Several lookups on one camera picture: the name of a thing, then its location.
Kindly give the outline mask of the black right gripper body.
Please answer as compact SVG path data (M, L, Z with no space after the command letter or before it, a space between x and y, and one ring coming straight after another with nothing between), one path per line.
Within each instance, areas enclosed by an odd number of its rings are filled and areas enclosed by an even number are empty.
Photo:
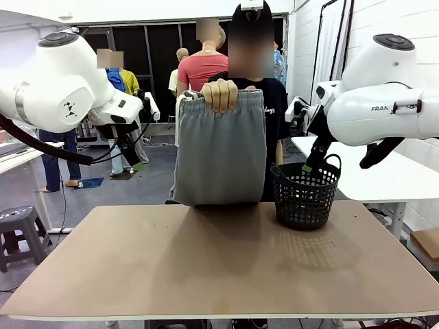
M329 144L330 131L327 123L327 116L324 112L324 106L319 105L311 108L309 114L307 133L316 136L318 144Z

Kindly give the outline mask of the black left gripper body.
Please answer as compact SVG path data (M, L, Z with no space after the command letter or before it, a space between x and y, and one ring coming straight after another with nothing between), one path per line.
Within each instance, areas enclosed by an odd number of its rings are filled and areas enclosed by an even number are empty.
M125 135L129 135L131 132L137 130L138 128L139 125L136 121L133 121L129 124L110 124L110 139L123 138Z

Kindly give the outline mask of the person's right hand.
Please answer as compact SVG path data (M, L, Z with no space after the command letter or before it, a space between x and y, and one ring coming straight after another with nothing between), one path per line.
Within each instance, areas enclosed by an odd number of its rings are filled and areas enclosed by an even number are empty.
M205 104L214 112L226 113L237 104L238 89L231 80L218 79L206 83L201 90Z

